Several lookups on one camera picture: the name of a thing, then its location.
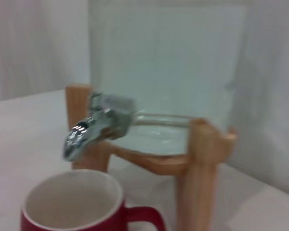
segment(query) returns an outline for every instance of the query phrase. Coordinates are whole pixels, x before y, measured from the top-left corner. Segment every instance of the metal spigot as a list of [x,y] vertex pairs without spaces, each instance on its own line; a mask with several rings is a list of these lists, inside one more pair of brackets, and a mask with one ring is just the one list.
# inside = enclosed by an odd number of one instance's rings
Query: metal spigot
[[79,160],[87,145],[125,136],[136,111],[133,99],[96,92],[89,97],[88,110],[89,116],[78,122],[66,137],[63,157],[67,161]]

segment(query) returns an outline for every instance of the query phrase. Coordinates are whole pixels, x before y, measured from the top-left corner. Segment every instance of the white curtain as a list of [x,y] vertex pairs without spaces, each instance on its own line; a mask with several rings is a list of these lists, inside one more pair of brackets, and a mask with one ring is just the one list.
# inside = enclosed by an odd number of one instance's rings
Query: white curtain
[[255,0],[233,82],[235,167],[289,192],[289,0]]
[[[85,5],[85,0],[0,0],[0,100],[62,89],[84,82],[84,76],[89,81]],[[67,28],[74,19],[80,26]],[[65,26],[58,27],[60,22]]]

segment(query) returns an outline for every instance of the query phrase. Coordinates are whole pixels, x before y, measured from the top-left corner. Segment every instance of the red mug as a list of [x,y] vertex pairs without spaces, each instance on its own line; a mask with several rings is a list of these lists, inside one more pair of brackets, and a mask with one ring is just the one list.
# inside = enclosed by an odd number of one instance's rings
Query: red mug
[[29,193],[21,231],[127,231],[128,222],[135,221],[166,231],[154,208],[125,207],[123,189],[112,176],[73,170],[48,178]]

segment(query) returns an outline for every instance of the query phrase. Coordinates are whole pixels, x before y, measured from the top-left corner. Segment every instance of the glass jar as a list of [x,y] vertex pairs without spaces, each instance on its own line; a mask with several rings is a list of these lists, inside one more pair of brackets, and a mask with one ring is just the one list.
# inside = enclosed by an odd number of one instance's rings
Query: glass jar
[[89,1],[93,87],[138,109],[128,135],[112,142],[174,155],[185,153],[192,117],[225,131],[247,10],[241,0]]

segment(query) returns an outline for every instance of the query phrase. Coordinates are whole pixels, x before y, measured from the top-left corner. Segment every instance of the wooden leg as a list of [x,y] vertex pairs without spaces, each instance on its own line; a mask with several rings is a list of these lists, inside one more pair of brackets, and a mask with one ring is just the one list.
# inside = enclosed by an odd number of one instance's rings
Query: wooden leg
[[66,87],[66,110],[68,127],[85,118],[88,113],[88,98],[92,91],[89,84],[71,84]]
[[190,125],[190,165],[176,178],[177,231],[208,231],[214,203],[218,164],[226,159],[236,136],[222,137],[204,120]]
[[177,177],[177,231],[208,231],[216,166],[192,166]]
[[107,172],[112,151],[103,144],[88,147],[79,162],[73,163],[73,169],[92,169]]

